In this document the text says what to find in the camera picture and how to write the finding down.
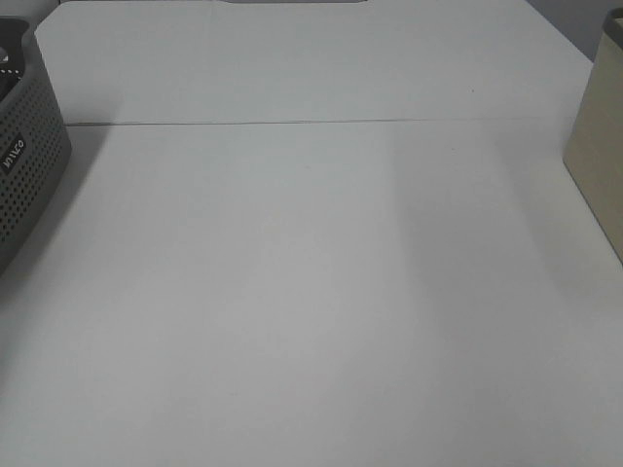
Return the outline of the grey perforated plastic basket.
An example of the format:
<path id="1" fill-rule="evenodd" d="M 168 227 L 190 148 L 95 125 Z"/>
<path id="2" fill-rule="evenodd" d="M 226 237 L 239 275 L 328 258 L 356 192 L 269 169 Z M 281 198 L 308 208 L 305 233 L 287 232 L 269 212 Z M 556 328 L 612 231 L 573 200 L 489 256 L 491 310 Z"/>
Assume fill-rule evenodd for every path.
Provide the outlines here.
<path id="1" fill-rule="evenodd" d="M 1 17 L 1 270 L 39 222 L 72 153 L 34 27 Z"/>

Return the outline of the beige bin with grey rim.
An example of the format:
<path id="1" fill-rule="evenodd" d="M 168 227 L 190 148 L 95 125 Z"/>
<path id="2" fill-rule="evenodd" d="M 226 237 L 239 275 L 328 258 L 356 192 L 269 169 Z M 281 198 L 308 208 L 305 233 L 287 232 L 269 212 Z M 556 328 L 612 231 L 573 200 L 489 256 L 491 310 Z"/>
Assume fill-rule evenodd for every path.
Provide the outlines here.
<path id="1" fill-rule="evenodd" d="M 564 164 L 622 257 L 622 10 L 609 11 Z"/>

